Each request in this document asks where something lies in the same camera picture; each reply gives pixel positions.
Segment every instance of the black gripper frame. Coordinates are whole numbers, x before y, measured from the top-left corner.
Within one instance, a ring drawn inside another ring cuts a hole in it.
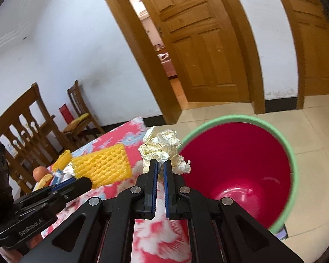
[[[0,223],[0,247],[29,251],[26,243],[54,222],[66,204],[91,189],[89,178],[71,178],[59,185],[44,187],[13,202]]]
[[[115,198],[90,198],[20,263],[128,263],[135,219],[155,215],[159,164]],[[186,219],[192,263],[302,263],[302,259],[234,201],[205,198],[163,164],[166,214]]]
[[[166,216],[187,219],[192,263],[303,263],[232,199],[205,198],[186,187],[170,161],[163,164],[163,171]]]

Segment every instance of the green bin rim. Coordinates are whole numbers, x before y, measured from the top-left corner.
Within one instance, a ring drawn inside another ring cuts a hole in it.
[[[269,231],[273,234],[278,233],[282,228],[283,225],[288,218],[288,216],[291,213],[291,210],[295,204],[296,196],[297,196],[297,189],[299,187],[299,171],[297,168],[297,161],[296,156],[293,152],[293,149],[290,145],[290,143],[286,140],[286,138],[279,132],[274,126],[272,126],[270,123],[267,123],[266,121],[253,117],[253,116],[246,116],[246,115],[229,115],[229,116],[223,116],[219,118],[215,118],[210,120],[207,123],[204,123],[203,125],[200,125],[198,128],[193,130],[191,133],[189,133],[183,140],[183,144],[179,146],[179,152],[182,151],[182,149],[189,144],[191,140],[193,140],[195,137],[200,135],[201,133],[205,132],[206,130],[213,128],[217,125],[224,124],[224,123],[232,123],[232,122],[243,122],[243,123],[250,123],[257,125],[265,130],[267,130],[269,133],[271,133],[283,146],[284,151],[286,152],[288,159],[289,159],[289,165],[290,165],[290,173],[291,173],[291,191],[289,194],[289,198],[286,202],[286,205],[281,212],[278,219],[269,227]]]

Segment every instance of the red floral tablecloth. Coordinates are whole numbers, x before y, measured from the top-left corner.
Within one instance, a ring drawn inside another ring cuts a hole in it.
[[[95,196],[101,199],[113,198],[121,191],[135,185],[137,177],[142,174],[143,165],[138,148],[142,144],[146,130],[142,118],[135,118],[72,153],[74,157],[77,157],[117,143],[123,143],[132,166],[133,176],[122,182],[90,190],[70,202],[57,215],[57,222],[42,232],[43,238],[51,233],[89,198]],[[132,263],[190,262],[191,256],[186,222],[183,220],[169,221],[166,218],[164,195],[164,186],[159,183],[157,187],[155,218],[152,220],[136,220],[135,222]]]

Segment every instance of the white crumpled paper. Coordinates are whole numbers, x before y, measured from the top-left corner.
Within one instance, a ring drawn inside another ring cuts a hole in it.
[[[159,131],[153,126],[146,132],[143,141],[144,144],[139,147],[144,164],[143,173],[149,171],[151,159],[161,164],[170,159],[173,173],[190,173],[190,160],[185,163],[184,157],[178,154],[178,146],[182,143],[175,130]]]

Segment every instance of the black baseboard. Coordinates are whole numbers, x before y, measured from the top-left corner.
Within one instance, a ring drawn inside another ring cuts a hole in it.
[[[296,110],[297,97],[266,100],[265,106],[266,113]]]
[[[165,125],[166,124],[166,122],[164,121],[163,115],[148,117],[148,118],[144,118],[143,120],[144,120],[144,123],[145,123],[146,127]],[[117,128],[120,125],[123,125],[125,123],[126,122],[104,125],[104,126],[102,126],[102,129],[105,132],[110,132],[111,130],[113,130],[113,129],[115,129],[115,128]],[[98,131],[97,128],[92,128],[91,130],[88,131],[88,134],[93,134],[93,133],[99,134],[100,132]]]

